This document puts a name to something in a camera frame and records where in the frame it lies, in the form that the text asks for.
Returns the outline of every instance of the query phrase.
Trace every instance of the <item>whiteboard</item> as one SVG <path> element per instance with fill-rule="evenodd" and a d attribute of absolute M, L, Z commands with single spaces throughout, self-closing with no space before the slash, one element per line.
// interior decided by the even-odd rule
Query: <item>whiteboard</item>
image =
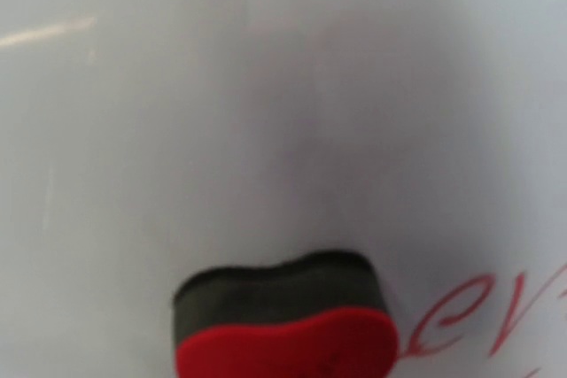
<path fill-rule="evenodd" d="M 326 248 L 393 378 L 567 372 L 567 0 L 0 6 L 2 376 L 173 377 L 184 278 Z"/>

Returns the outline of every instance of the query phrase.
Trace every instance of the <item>red eraser base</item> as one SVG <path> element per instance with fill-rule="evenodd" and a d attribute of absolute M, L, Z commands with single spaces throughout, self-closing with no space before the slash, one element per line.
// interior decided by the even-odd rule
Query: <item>red eraser base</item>
<path fill-rule="evenodd" d="M 398 333 L 384 313 L 338 308 L 272 325 L 202 331 L 176 353 L 180 378 L 382 378 L 398 354 Z"/>

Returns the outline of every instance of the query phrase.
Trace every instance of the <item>red handwriting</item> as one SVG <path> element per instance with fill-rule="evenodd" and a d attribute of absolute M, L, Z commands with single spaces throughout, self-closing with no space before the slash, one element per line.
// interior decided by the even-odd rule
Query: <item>red handwriting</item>
<path fill-rule="evenodd" d="M 563 266 L 557 272 L 553 274 L 540 288 L 538 292 L 536 292 L 535 296 L 525 305 L 525 307 L 517 313 L 517 308 L 520 303 L 520 299 L 522 298 L 522 294 L 524 293 L 524 285 L 525 285 L 525 272 L 519 274 L 516 278 L 516 284 L 514 286 L 514 294 L 512 295 L 512 300 L 510 302 L 510 306 L 508 312 L 506 313 L 506 319 L 502 323 L 500 331 L 496 336 L 496 341 L 494 341 L 492 349 L 490 349 L 489 357 L 492 357 L 494 354 L 498 352 L 498 350 L 502 347 L 502 345 L 506 342 L 514 328 L 517 326 L 520 320 L 525 316 L 526 313 L 532 308 L 534 303 L 538 301 L 541 295 L 548 289 L 551 284 L 563 274 L 563 272 L 567 271 L 567 265 Z"/>
<path fill-rule="evenodd" d="M 459 297 L 461 294 L 469 291 L 470 289 L 475 289 L 476 287 L 482 288 L 480 296 L 463 312 L 446 316 L 437 322 L 439 328 L 446 328 L 459 323 L 460 321 L 471 316 L 486 300 L 490 292 L 493 289 L 496 280 L 491 274 L 483 274 L 470 281 L 459 285 L 457 288 L 453 289 L 446 296 L 441 298 L 428 312 L 425 314 L 421 322 L 417 325 L 416 330 L 413 332 L 412 336 L 409 338 L 409 344 L 407 350 L 401 354 L 401 357 L 422 357 L 430 356 L 432 354 L 437 354 L 443 350 L 448 349 L 458 341 L 462 339 L 463 336 L 456 336 L 455 338 L 438 344 L 437 346 L 427 347 L 422 341 L 422 334 L 427 326 L 430 324 L 435 315 L 440 311 L 445 305 L 449 304 L 452 300 Z"/>
<path fill-rule="evenodd" d="M 510 299 L 504 321 L 502 322 L 494 339 L 493 345 L 488 352 L 489 358 L 498 353 L 512 332 L 517 328 L 521 320 L 530 311 L 530 309 L 532 309 L 533 305 L 541 298 L 541 296 L 543 296 L 549 287 L 551 287 L 551 285 L 566 272 L 567 264 L 562 266 L 547 281 L 545 281 L 535 295 L 525 302 L 524 307 L 520 307 L 520 305 L 524 295 L 526 272 L 522 272 L 516 277 L 512 298 Z M 443 343 L 432 343 L 424 341 L 423 334 L 428 328 L 449 328 L 467 319 L 488 299 L 488 296 L 493 291 L 495 283 L 496 278 L 493 274 L 482 274 L 459 285 L 442 297 L 417 324 L 415 330 L 409 337 L 408 347 L 400 353 L 400 359 L 436 355 L 460 342 L 465 337 L 464 335 L 454 336 Z M 471 291 L 479 290 L 481 291 L 480 294 L 476 297 L 472 304 L 470 304 L 462 312 L 441 316 L 440 319 L 435 321 L 445 308 L 450 307 L 454 300 L 462 297 L 464 294 L 470 294 Z M 558 297 L 567 297 L 567 290 L 564 290 Z M 533 377 L 539 371 L 539 369 L 533 370 L 526 378 Z"/>

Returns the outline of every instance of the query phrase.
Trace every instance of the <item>white surface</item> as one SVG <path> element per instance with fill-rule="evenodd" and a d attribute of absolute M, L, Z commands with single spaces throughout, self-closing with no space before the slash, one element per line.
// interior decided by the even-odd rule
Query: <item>white surface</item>
<path fill-rule="evenodd" d="M 404 352 L 496 280 L 392 377 L 567 372 L 567 277 L 529 305 L 567 261 L 567 0 L 0 11 L 3 377 L 173 376 L 184 277 L 334 246 L 374 261 Z"/>

